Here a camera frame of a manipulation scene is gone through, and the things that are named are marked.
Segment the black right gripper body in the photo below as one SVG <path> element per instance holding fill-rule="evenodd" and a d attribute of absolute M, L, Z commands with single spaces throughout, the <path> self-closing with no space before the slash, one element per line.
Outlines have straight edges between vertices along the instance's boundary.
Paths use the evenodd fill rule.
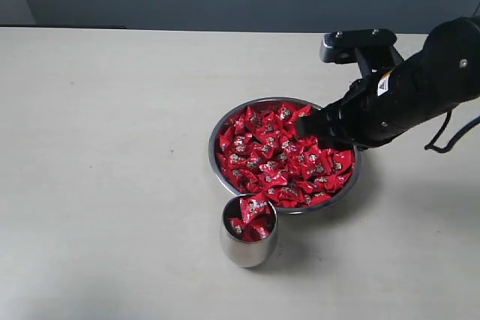
<path fill-rule="evenodd" d="M 327 136 L 378 148 L 431 119 L 431 76 L 421 68 L 371 75 L 351 85 L 325 113 Z"/>

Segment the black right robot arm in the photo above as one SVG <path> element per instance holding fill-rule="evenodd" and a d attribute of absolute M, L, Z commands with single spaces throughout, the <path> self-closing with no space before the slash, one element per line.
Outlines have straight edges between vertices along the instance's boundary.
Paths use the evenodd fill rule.
<path fill-rule="evenodd" d="M 439 115 L 479 98 L 479 18 L 444 22 L 419 52 L 402 58 L 388 29 L 325 34 L 325 63 L 356 63 L 361 78 L 328 106 L 295 121 L 300 137 L 378 148 Z"/>

